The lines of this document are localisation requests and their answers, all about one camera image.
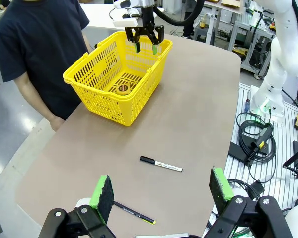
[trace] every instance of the person's hand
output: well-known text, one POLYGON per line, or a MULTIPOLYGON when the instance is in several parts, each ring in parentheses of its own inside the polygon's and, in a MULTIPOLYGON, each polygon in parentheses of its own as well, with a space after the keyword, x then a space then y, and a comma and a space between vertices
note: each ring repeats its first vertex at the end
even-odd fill
POLYGON ((60 117, 54 116, 51 120, 50 120, 50 125, 53 131, 57 131, 61 125, 64 123, 64 120, 60 117))

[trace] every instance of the yellow basket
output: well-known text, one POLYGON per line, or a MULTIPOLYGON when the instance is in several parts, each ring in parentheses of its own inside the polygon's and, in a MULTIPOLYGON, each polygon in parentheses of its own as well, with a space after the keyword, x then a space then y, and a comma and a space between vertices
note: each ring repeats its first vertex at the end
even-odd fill
POLYGON ((141 51, 127 40, 125 32, 116 32, 85 53, 63 74, 85 106, 93 113, 130 126, 162 78, 166 56, 172 47, 164 40, 152 53, 148 37, 140 37, 141 51), (116 94, 128 84, 128 95, 116 94))

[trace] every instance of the sponge pad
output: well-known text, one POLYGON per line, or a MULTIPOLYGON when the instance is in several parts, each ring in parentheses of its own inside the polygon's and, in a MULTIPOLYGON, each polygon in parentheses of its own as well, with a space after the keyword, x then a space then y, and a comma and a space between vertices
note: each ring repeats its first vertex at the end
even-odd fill
POLYGON ((107 224, 109 213, 114 205, 114 191, 108 175, 100 177, 89 205, 97 210, 101 221, 107 224))
POLYGON ((218 213, 221 214, 226 204, 234 197, 233 190, 221 168, 212 168, 209 186, 215 206, 218 213))

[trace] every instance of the gray table surface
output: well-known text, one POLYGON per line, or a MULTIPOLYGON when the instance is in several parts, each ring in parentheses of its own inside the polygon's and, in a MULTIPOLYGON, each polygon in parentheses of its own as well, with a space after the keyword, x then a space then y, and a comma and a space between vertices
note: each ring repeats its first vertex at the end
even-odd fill
POLYGON ((157 221, 152 226, 113 207, 119 238, 188 232, 201 235, 213 207, 212 166, 225 167, 232 137, 240 58, 175 36, 162 81, 131 127, 80 105, 30 167, 16 202, 43 224, 53 208, 71 211, 109 174, 115 199, 157 221), (139 161, 144 155, 183 168, 139 161))

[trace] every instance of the marker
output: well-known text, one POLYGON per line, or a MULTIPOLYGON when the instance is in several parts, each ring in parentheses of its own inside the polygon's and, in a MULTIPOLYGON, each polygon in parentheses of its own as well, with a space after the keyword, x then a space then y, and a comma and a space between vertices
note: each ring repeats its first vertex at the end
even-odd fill
POLYGON ((179 171, 179 172, 182 172, 182 168, 179 168, 179 167, 175 167, 173 165, 168 165, 168 164, 165 164, 163 162, 159 162, 159 161, 156 161, 154 159, 151 159, 151 158, 148 158, 148 157, 145 157, 145 156, 140 156, 139 158, 141 161, 144 161, 144 162, 147 162, 147 163, 150 163, 150 164, 153 164, 153 165, 158 165, 158 166, 161 166, 161 167, 164 167, 164 168, 167 168, 167 169, 171 169, 171 170, 176 170, 176 171, 179 171))
POLYGON ((146 217, 138 212, 135 212, 134 210, 128 208, 128 207, 125 207, 124 205, 120 204, 119 202, 114 202, 114 204, 117 206, 117 207, 120 207, 121 209, 123 209, 124 211, 130 213, 131 215, 135 215, 136 217, 139 217, 141 218, 143 221, 145 222, 148 222, 149 224, 151 225, 154 225, 155 224, 155 220, 149 218, 149 217, 146 217))

